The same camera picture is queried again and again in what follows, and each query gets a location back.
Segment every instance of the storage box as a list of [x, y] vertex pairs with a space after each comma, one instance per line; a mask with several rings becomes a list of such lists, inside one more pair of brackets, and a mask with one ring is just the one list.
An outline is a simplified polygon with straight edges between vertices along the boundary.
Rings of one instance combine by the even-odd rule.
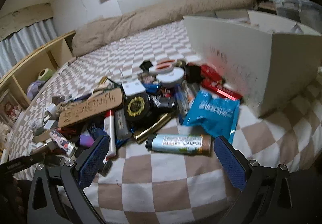
[[309, 0], [270, 0], [279, 16], [286, 17], [322, 32], [322, 6]]
[[244, 96], [256, 116], [285, 103], [316, 77], [322, 57], [317, 31], [252, 10], [217, 16], [184, 17], [192, 49]]

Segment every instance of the blue plastic bag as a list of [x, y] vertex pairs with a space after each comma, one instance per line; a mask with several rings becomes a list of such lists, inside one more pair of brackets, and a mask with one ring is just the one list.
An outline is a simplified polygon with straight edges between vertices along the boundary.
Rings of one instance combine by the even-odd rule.
[[224, 136], [232, 144], [239, 114], [239, 100], [216, 98], [200, 90], [191, 106], [184, 126], [201, 125], [213, 137]]

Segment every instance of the clear plastic bin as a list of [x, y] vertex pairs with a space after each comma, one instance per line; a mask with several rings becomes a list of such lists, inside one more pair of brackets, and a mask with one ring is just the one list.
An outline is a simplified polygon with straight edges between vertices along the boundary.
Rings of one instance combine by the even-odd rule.
[[322, 33], [322, 6], [309, 0], [270, 0], [277, 15], [301, 22]]

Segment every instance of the brown and white checkered bedsheet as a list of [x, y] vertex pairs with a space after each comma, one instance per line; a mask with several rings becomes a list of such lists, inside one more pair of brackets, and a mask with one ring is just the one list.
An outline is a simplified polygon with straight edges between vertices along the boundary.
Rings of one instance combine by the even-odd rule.
[[[32, 139], [30, 121], [41, 113], [46, 100], [56, 94], [89, 91], [104, 75], [120, 79], [140, 72], [143, 60], [165, 58], [198, 61], [190, 50], [183, 22], [160, 26], [121, 39], [78, 58], [50, 83], [27, 110], [14, 139], [10, 159], [23, 154]], [[289, 171], [306, 169], [322, 149], [322, 78], [280, 111], [262, 120], [241, 105], [234, 148], [263, 166], [279, 163]], [[172, 119], [162, 133], [199, 134], [201, 128], [180, 126]], [[32, 179], [34, 167], [18, 174]], [[108, 223], [184, 223], [227, 208], [236, 197], [222, 166], [212, 151], [210, 157], [155, 153], [144, 144], [128, 142], [106, 177], [96, 175], [84, 190], [99, 214]]]

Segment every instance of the purple plush toy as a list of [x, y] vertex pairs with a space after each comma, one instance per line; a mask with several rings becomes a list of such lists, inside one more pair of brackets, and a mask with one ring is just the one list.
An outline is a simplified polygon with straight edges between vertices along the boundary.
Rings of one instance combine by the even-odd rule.
[[45, 83], [45, 81], [35, 81], [31, 83], [27, 88], [27, 98], [31, 101], [39, 92], [41, 86]]

